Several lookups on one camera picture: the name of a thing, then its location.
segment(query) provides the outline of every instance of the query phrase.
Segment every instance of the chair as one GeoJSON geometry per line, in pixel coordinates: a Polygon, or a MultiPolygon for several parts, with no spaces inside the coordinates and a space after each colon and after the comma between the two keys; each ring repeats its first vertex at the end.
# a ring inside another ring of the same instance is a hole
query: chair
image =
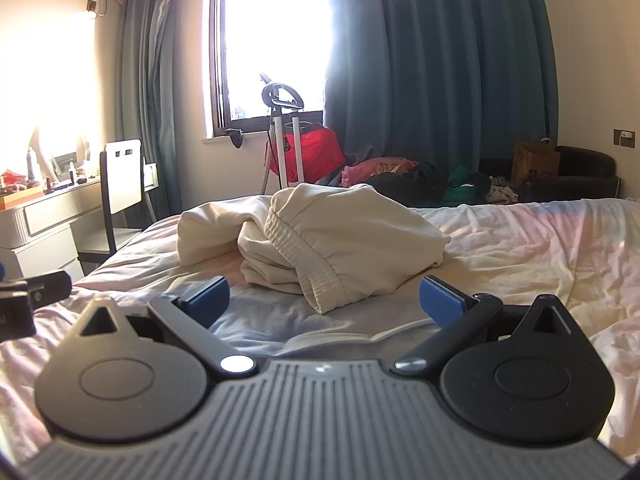
{"type": "MultiPolygon", "coordinates": [[[[620,178],[612,157],[573,146],[556,146],[556,152],[560,153],[558,176],[525,180],[516,190],[520,202],[617,198],[620,178]]],[[[510,178],[511,165],[509,159],[485,159],[480,161],[480,171],[510,178]]]]}
{"type": "Polygon", "coordinates": [[[76,239],[78,259],[103,264],[127,245],[140,229],[114,228],[112,215],[142,201],[140,140],[109,142],[100,153],[100,188],[104,227],[76,239]]]}

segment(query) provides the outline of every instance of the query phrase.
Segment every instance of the white chair back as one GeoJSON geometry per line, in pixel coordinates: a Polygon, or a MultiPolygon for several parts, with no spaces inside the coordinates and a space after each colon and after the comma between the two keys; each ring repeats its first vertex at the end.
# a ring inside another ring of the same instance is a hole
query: white chair back
{"type": "Polygon", "coordinates": [[[142,200],[142,157],[140,140],[120,140],[104,145],[110,213],[142,200]]]}

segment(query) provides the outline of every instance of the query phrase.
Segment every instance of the window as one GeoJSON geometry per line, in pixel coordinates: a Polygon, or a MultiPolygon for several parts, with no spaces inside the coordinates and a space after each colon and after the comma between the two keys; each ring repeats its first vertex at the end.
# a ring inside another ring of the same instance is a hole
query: window
{"type": "Polygon", "coordinates": [[[332,41],[328,0],[211,0],[211,17],[212,106],[221,126],[217,134],[226,128],[269,129],[260,73],[300,94],[303,120],[322,121],[332,41]]]}

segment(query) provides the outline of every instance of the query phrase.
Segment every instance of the black circular plate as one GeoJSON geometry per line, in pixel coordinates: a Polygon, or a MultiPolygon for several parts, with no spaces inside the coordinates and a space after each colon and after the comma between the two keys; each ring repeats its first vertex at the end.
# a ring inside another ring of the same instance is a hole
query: black circular plate
{"type": "Polygon", "coordinates": [[[464,422],[500,440],[554,445],[592,436],[609,412],[611,379],[570,343],[530,333],[468,348],[442,371],[444,399],[464,422]]]}
{"type": "Polygon", "coordinates": [[[133,442],[180,424],[205,395],[205,370],[184,350],[137,338],[75,342],[56,353],[36,384],[36,404],[51,433],[133,442]]]}

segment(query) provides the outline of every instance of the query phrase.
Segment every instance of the gray ribbed plate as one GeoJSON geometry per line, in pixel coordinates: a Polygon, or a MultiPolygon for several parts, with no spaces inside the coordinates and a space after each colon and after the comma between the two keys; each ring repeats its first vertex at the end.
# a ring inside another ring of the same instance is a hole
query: gray ribbed plate
{"type": "Polygon", "coordinates": [[[58,439],[22,469],[34,480],[614,480],[626,466],[596,440],[547,450],[485,440],[432,386],[377,361],[279,360],[220,384],[162,438],[93,449],[58,439]]]}

